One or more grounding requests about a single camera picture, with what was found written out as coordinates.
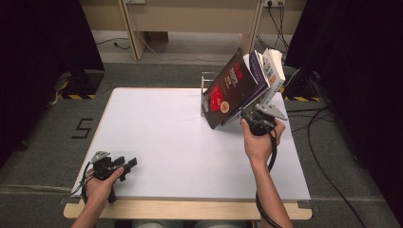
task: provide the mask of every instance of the black curtain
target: black curtain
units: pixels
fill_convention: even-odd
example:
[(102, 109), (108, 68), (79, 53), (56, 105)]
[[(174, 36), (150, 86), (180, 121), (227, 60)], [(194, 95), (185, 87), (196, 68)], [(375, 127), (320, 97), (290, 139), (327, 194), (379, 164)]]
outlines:
[(83, 9), (72, 1), (0, 1), (0, 165), (26, 140), (64, 72), (104, 70)]
[[(312, 44), (316, 31), (326, 28), (322, 22), (329, 14), (323, 12), (333, 3), (339, 10), (330, 15), (337, 18), (336, 26), (328, 27), (332, 35)], [(320, 73), (355, 155), (403, 225), (402, 9), (400, 0), (308, 0), (286, 65), (312, 61), (311, 70)], [(312, 49), (318, 44), (322, 50)], [(313, 59), (307, 59), (310, 52), (316, 55)]]

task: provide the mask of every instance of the black and yellow tape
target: black and yellow tape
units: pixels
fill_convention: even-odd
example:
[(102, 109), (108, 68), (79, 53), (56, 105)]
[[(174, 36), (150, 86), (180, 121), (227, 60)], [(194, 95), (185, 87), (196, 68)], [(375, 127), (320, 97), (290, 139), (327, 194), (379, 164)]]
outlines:
[[(284, 91), (284, 87), (280, 88), (280, 93)], [(320, 99), (318, 97), (306, 97), (306, 96), (298, 96), (298, 97), (289, 97), (283, 96), (285, 101), (298, 101), (298, 102), (319, 102)]]
[(59, 93), (59, 99), (73, 99), (73, 100), (83, 100), (83, 99), (94, 99), (95, 92), (94, 89), (83, 89), (78, 92), (78, 89), (74, 88), (74, 84), (69, 84), (68, 81), (63, 83)]

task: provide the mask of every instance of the gray carpet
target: gray carpet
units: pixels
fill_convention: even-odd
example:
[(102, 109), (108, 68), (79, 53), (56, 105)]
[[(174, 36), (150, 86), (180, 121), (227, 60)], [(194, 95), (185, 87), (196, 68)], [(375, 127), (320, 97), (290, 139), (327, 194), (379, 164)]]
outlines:
[[(60, 100), (51, 106), (28, 138), (28, 149), (15, 151), (0, 170), (0, 228), (68, 227), (64, 218), (67, 193), (4, 187), (5, 184), (45, 185), (70, 189), (115, 87), (200, 87), (203, 71), (218, 72), (222, 66), (105, 64), (106, 75), (93, 100)], [(312, 196), (313, 218), (296, 220), (296, 227), (360, 227), (354, 213), (324, 178), (308, 144), (307, 127), (323, 102), (285, 102), (290, 112), (294, 140)], [(312, 147), (327, 175), (351, 202), (367, 227), (400, 227), (380, 195), (368, 171), (355, 160), (338, 122), (330, 110), (311, 126)], [(90, 128), (86, 132), (76, 130)], [(112, 227), (100, 220), (98, 227)]]

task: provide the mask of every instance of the forearm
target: forearm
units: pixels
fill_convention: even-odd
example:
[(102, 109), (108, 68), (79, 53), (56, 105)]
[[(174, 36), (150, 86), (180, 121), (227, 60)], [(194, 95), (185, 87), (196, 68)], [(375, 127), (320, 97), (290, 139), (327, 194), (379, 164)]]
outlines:
[(80, 216), (74, 221), (71, 228), (93, 228), (98, 217), (103, 212), (103, 207), (86, 204)]
[[(266, 164), (252, 163), (252, 169), (255, 175), (259, 201), (266, 214), (281, 227), (293, 227), (293, 223), (288, 217)], [(261, 220), (261, 224), (263, 227), (271, 227), (264, 219)]]

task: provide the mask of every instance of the hardcover book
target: hardcover book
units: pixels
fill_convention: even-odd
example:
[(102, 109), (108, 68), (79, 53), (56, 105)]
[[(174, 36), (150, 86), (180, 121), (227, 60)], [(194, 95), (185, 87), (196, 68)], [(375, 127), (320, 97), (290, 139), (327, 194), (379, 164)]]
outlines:
[(285, 81), (281, 52), (253, 50), (242, 56), (240, 48), (202, 94), (201, 110), (210, 127), (227, 124), (254, 104), (267, 104)]
[(243, 59), (247, 61), (247, 63), (249, 63), (249, 70), (252, 76), (257, 81), (257, 86), (255, 86), (250, 95), (243, 100), (240, 107), (233, 110), (229, 117), (221, 123), (222, 125), (225, 125), (232, 119), (238, 117), (240, 111), (244, 107), (252, 105), (257, 100), (257, 98), (259, 98), (260, 95), (266, 92), (270, 87), (267, 76), (264, 73), (262, 55), (256, 50), (253, 50), (250, 54), (246, 54)]
[(210, 87), (202, 94), (201, 109), (212, 129), (250, 97), (258, 82), (243, 60), (241, 49), (233, 55)]

